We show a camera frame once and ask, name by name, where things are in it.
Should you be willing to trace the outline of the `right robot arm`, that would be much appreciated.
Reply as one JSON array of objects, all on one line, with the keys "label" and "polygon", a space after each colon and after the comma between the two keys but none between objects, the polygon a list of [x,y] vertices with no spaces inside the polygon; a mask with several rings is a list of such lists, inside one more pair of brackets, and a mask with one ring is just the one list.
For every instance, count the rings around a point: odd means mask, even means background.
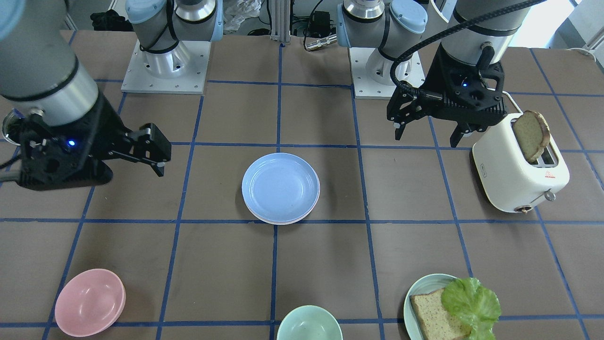
[{"label": "right robot arm", "polygon": [[[127,128],[59,33],[67,0],[1,2],[1,96],[21,114],[5,138],[21,167],[3,172],[33,191],[109,183],[106,160],[149,165],[157,176],[172,145],[153,123]],[[130,93],[201,94],[211,42],[224,34],[221,0],[128,0],[138,39],[123,83]]]}]

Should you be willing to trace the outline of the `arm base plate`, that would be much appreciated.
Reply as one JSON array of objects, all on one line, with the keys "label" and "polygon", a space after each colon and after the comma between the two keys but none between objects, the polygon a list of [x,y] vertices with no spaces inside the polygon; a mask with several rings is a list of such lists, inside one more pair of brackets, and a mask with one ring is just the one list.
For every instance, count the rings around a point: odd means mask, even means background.
[{"label": "arm base plate", "polygon": [[[389,100],[395,90],[390,77],[393,61],[376,48],[349,48],[350,69],[357,99]],[[397,79],[419,87],[425,82],[425,73],[418,52],[396,69]]]},{"label": "arm base plate", "polygon": [[153,54],[136,43],[121,86],[125,93],[195,94],[204,92],[210,42],[183,41],[174,50]]}]

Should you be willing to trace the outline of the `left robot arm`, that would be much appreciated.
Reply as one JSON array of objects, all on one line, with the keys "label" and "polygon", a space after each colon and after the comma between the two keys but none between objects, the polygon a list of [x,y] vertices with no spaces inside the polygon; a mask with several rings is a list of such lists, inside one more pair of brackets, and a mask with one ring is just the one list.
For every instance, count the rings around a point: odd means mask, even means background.
[{"label": "left robot arm", "polygon": [[[377,79],[394,86],[386,118],[395,139],[425,117],[456,123],[456,147],[465,134],[483,133],[507,116],[501,58],[534,0],[458,0],[444,29],[427,34],[427,0],[344,0],[338,6],[336,35],[347,48],[373,48]],[[421,85],[402,75],[416,51],[438,43]]]}]

